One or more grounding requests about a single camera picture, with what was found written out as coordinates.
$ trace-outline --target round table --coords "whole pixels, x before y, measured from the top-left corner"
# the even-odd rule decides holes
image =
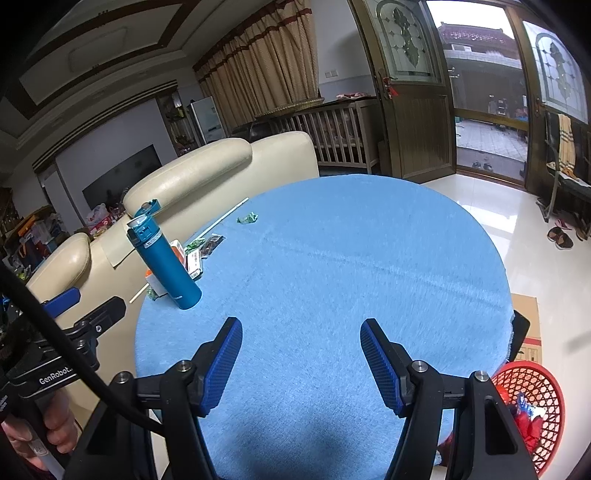
[[[249,212],[255,223],[237,223]],[[513,310],[501,258],[467,211],[426,187],[302,181],[250,199],[212,233],[226,239],[203,261],[201,301],[182,311],[146,298],[135,356],[138,375],[162,373],[227,317],[241,320],[222,400],[200,421],[227,480],[384,477],[404,421],[363,356],[366,318],[441,373],[493,373],[506,359]],[[452,418],[444,412],[441,440]]]

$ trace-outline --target curtain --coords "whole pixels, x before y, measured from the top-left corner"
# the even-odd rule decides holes
[[[318,98],[310,0],[269,3],[224,36],[193,69],[228,131],[274,108]]]

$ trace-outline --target human hand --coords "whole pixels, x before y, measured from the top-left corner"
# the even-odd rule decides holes
[[[47,427],[47,441],[55,445],[60,453],[71,452],[78,442],[78,430],[74,422],[74,414],[70,410],[67,395],[58,390],[51,399],[43,414],[43,422]],[[2,422],[2,429],[16,452],[41,470],[47,470],[39,457],[28,445],[33,439],[28,425],[12,415]]]

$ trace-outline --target screw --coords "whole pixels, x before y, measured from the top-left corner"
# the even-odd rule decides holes
[[[419,372],[420,374],[422,374],[423,372],[426,372],[427,368],[429,368],[429,366],[427,365],[427,362],[424,362],[422,360],[415,360],[411,364],[411,367],[413,368],[413,370],[415,372]]]
[[[179,363],[177,363],[177,370],[179,372],[188,372],[192,369],[192,367],[193,364],[191,363],[191,360],[181,360]]]
[[[474,378],[476,378],[479,382],[488,382],[489,376],[484,370],[478,370],[474,372]]]
[[[115,381],[120,384],[126,383],[131,378],[131,374],[129,372],[119,372]]]

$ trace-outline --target cloth item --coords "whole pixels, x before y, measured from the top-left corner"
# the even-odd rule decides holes
[[[275,1],[217,42],[193,69],[227,130],[274,108],[318,98],[310,0]]]
[[[517,429],[525,442],[525,447],[531,455],[540,443],[544,420],[542,417],[536,417],[533,420],[530,420],[528,414],[522,411],[516,416],[515,423],[517,424]]]
[[[568,175],[572,179],[576,179],[574,174],[574,163],[575,163],[575,150],[574,150],[574,138],[573,131],[570,125],[570,117],[558,115],[558,121],[560,122],[560,149],[558,150],[558,165],[560,171],[565,175]]]
[[[236,223],[251,211],[258,221]],[[505,267],[477,221],[433,190],[374,175],[306,180],[251,198],[216,233],[226,239],[197,280],[202,299],[190,310],[145,301],[135,355],[140,376],[162,373],[240,319],[236,365],[200,420],[221,478],[384,478],[404,420],[361,350],[366,318],[445,374],[505,363]],[[441,440],[452,424],[446,410]]]

